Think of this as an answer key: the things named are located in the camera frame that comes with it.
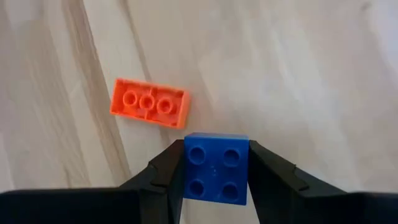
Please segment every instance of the blue lego brick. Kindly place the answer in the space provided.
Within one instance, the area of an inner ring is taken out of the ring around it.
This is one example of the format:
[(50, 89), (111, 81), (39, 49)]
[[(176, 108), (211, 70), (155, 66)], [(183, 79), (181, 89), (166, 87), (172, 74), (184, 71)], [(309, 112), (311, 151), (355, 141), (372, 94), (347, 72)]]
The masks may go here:
[(184, 198), (246, 204), (249, 138), (192, 133), (184, 139)]

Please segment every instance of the light wood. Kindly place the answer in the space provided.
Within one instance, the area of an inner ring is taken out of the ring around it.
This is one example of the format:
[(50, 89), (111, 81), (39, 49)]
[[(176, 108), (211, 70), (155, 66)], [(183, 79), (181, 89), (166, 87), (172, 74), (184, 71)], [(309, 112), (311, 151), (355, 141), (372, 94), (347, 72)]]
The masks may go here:
[[(397, 15), (394, 0), (1, 0), (0, 190), (116, 186), (206, 131), (397, 192)], [(116, 77), (190, 90), (187, 128), (111, 116)], [(251, 198), (184, 200), (181, 223), (221, 222), (258, 223)]]

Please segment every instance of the orange stud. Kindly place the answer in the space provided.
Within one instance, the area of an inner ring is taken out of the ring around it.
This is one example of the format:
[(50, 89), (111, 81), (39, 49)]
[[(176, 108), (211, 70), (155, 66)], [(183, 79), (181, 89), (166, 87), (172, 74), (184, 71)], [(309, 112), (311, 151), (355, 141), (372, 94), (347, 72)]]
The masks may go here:
[(185, 90), (118, 78), (111, 114), (139, 119), (170, 128), (184, 128), (190, 104)]

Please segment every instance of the wooden surface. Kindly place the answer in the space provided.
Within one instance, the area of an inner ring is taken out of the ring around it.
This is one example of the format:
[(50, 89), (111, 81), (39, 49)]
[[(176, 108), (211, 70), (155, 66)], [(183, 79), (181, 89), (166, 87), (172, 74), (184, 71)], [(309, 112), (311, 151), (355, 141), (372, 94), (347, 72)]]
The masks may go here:
[[(192, 131), (344, 190), (398, 191), (395, 0), (1, 0), (0, 190), (115, 186)], [(191, 91), (187, 128), (109, 115), (116, 77)], [(184, 200), (182, 223), (258, 223)]]

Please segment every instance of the lego stud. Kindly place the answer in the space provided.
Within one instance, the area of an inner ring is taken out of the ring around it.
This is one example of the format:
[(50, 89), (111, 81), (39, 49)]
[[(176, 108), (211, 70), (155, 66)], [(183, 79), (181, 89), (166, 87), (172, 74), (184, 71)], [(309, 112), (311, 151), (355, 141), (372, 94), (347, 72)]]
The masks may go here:
[(204, 163), (206, 157), (205, 151), (198, 146), (191, 148), (188, 152), (188, 159), (192, 164), (200, 165)]
[(139, 100), (139, 106), (145, 110), (152, 110), (155, 106), (155, 98), (151, 95), (144, 95)]
[(200, 180), (193, 180), (189, 184), (189, 191), (192, 195), (196, 197), (202, 197), (205, 193), (205, 188), (203, 187), (203, 182)]
[(137, 105), (137, 93), (135, 91), (129, 90), (123, 95), (123, 104), (128, 107)]
[(159, 102), (157, 102), (156, 110), (159, 113), (169, 114), (169, 113), (172, 112), (173, 107), (174, 107), (174, 105), (173, 105), (173, 102), (172, 102), (171, 99), (162, 98), (162, 99), (159, 100)]
[(238, 199), (238, 188), (232, 182), (229, 182), (226, 185), (224, 185), (223, 191), (221, 193), (222, 196), (230, 202), (233, 202)]
[(239, 164), (241, 156), (239, 155), (239, 151), (235, 149), (227, 149), (224, 152), (224, 165), (226, 167), (236, 167)]

